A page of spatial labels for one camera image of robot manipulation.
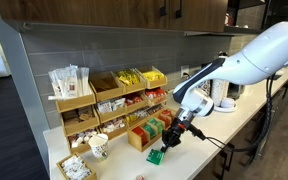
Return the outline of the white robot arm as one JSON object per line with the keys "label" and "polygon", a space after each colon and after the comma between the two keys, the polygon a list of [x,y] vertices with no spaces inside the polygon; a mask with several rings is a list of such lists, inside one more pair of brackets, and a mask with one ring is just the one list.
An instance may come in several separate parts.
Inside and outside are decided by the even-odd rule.
{"label": "white robot arm", "polygon": [[181,143],[181,135],[189,130],[205,140],[192,120],[208,116],[214,109],[212,99],[199,88],[207,80],[224,80],[238,85],[250,85],[271,77],[288,65],[288,21],[279,22],[266,29],[239,52],[226,58],[217,58],[189,79],[178,84],[173,99],[180,104],[171,126],[162,132],[161,150]]}

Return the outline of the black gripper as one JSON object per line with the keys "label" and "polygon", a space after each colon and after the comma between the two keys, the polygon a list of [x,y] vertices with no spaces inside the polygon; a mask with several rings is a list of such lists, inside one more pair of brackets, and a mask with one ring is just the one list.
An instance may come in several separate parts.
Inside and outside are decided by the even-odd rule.
{"label": "black gripper", "polygon": [[175,118],[171,126],[162,132],[163,145],[160,151],[165,153],[169,147],[175,147],[180,144],[180,137],[185,130],[184,124],[178,118]]}

